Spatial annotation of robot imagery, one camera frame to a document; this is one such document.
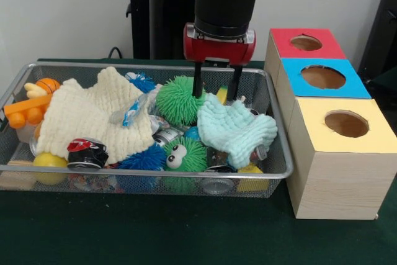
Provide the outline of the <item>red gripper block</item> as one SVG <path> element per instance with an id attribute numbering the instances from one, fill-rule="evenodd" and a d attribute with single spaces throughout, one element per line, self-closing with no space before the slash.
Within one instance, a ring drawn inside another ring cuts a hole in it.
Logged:
<path id="1" fill-rule="evenodd" d="M 194 83 L 192 95 L 201 97 L 203 81 L 201 69 L 205 61 L 228 62 L 233 71 L 233 77 L 228 85 L 228 101 L 235 101 L 238 93 L 239 80 L 243 70 L 253 56 L 256 47 L 256 33 L 253 29 L 240 38 L 225 40 L 212 38 L 201 34 L 193 23 L 184 27 L 184 56 L 186 60 L 195 62 Z"/>

